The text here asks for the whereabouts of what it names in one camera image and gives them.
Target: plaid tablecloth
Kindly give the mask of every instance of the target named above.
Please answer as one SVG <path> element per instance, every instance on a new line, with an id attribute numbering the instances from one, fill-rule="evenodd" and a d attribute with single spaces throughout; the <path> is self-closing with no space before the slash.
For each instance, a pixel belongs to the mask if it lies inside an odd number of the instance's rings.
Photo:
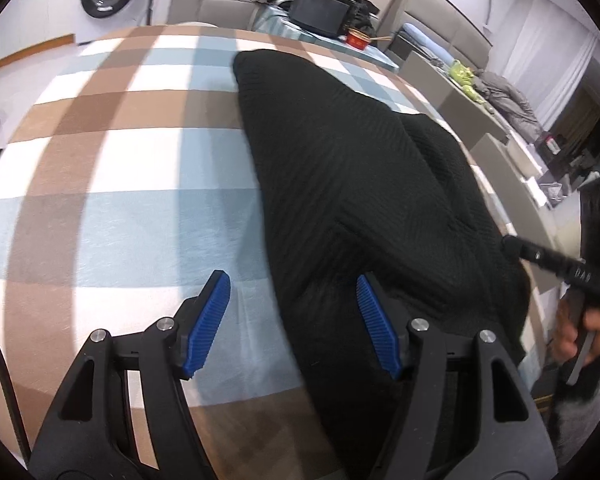
<path id="1" fill-rule="evenodd" d="M 262 6 L 253 20 L 253 27 L 251 27 L 251 30 L 262 32 L 264 34 L 274 34 L 283 38 L 289 38 L 290 40 L 315 43 L 330 50 L 363 59 L 374 65 L 390 70 L 391 72 L 397 73 L 398 70 L 400 70 L 400 67 L 376 47 L 368 46 L 365 50 L 359 50 L 340 40 L 333 40 L 304 30 L 304 28 L 291 23 L 288 20 L 288 13 L 279 7 Z"/>
<path id="2" fill-rule="evenodd" d="M 0 344 L 31 438 L 92 330 L 143 330 L 224 269 L 229 307 L 205 367 L 184 383 L 218 477 L 340 474 L 280 326 L 240 129 L 231 63 L 236 52 L 260 48 L 309 59 L 450 131 L 398 76 L 315 44 L 169 25 L 85 47 L 0 158 Z M 473 167 L 506 232 L 506 215 Z M 523 334 L 528 350 L 541 330 L 534 319 Z M 152 463 L 137 373 L 130 389 L 139 452 Z M 1 392 L 0 436 L 17 450 Z"/>

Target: pillow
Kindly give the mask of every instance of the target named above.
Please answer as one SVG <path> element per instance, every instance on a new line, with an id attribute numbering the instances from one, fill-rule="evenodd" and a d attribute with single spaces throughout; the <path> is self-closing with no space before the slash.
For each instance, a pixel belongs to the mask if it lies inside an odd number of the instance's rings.
<path id="1" fill-rule="evenodd" d="M 402 30 L 406 32 L 409 36 L 411 36 L 414 40 L 416 40 L 417 43 L 432 51 L 444 63 L 448 64 L 449 66 L 453 65 L 455 61 L 454 57 L 444 48 L 439 46 L 439 44 L 433 41 L 424 32 L 422 32 L 418 27 L 412 25 L 411 23 L 405 23 L 402 26 Z"/>

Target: hand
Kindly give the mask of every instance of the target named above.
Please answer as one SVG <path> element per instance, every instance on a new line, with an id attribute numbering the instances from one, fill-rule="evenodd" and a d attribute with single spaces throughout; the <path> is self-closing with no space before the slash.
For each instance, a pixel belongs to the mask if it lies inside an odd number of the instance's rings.
<path id="1" fill-rule="evenodd" d="M 600 308 L 590 308 L 584 315 L 584 327 L 586 330 L 595 330 L 596 337 L 591 345 L 591 351 L 587 355 L 584 366 L 590 364 L 596 357 L 600 356 Z M 576 339 L 578 330 L 569 319 L 569 301 L 562 298 L 558 303 L 558 312 L 555 319 L 554 340 L 551 342 L 551 352 L 554 359 L 563 364 L 569 359 L 576 357 L 578 348 Z"/>

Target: blue rubber fingertip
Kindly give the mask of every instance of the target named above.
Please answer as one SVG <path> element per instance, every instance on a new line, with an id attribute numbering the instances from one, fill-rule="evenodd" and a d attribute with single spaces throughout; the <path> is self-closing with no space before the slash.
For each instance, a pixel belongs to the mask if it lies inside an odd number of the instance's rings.
<path id="1" fill-rule="evenodd" d="M 360 276 L 356 283 L 356 297 L 360 314 L 365 320 L 366 330 L 369 332 L 380 365 L 395 380 L 402 371 L 398 336 L 384 313 L 373 288 L 364 276 Z"/>
<path id="2" fill-rule="evenodd" d="M 189 334 L 187 360 L 182 365 L 182 370 L 190 378 L 205 364 L 206 356 L 208 356 L 211 344 L 216 337 L 222 316 L 224 316 L 226 306 L 229 304 L 230 296 L 231 280 L 228 274 L 223 273 L 202 308 L 191 334 Z"/>

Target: silver screw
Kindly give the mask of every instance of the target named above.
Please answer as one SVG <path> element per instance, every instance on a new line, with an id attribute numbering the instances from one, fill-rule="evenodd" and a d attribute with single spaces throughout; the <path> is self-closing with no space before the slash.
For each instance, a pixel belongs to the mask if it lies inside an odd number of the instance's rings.
<path id="1" fill-rule="evenodd" d="M 104 330 L 103 328 L 98 328 L 98 329 L 94 330 L 93 332 L 91 332 L 89 339 L 91 339 L 94 343 L 99 343 L 104 338 L 106 338 L 106 336 L 107 336 L 107 331 Z"/>
<path id="2" fill-rule="evenodd" d="M 422 319 L 421 317 L 417 317 L 413 321 L 411 321 L 411 327 L 416 332 L 426 332 L 429 330 L 429 321 L 426 319 Z"/>
<path id="3" fill-rule="evenodd" d="M 158 327 L 158 330 L 164 332 L 165 330 L 171 330 L 175 324 L 176 322 L 173 320 L 173 317 L 163 317 L 160 318 L 155 325 Z"/>
<path id="4" fill-rule="evenodd" d="M 496 341 L 496 335 L 491 330 L 481 330 L 480 339 L 482 339 L 485 343 L 493 343 Z"/>

